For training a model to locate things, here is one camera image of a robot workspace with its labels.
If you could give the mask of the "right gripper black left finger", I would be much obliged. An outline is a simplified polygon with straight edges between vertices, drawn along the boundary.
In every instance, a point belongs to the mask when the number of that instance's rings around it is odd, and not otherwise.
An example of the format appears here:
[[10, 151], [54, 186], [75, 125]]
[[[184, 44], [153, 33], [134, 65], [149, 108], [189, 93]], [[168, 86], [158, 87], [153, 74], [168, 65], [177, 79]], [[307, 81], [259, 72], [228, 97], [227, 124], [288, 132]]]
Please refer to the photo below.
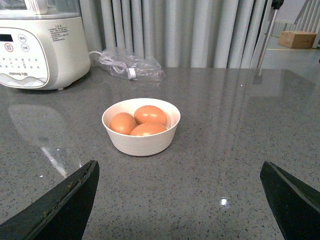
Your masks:
[[2, 240], [80, 240], [91, 214], [100, 175], [87, 162], [0, 226]]

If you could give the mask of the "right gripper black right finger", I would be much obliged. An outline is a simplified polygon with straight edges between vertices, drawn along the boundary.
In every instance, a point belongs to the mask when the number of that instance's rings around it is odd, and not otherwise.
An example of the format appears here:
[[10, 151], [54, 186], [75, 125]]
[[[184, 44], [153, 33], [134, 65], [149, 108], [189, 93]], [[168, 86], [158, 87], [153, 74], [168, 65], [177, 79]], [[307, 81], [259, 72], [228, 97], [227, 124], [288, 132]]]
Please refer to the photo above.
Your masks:
[[262, 165], [260, 180], [284, 239], [318, 240], [320, 192], [269, 161]]

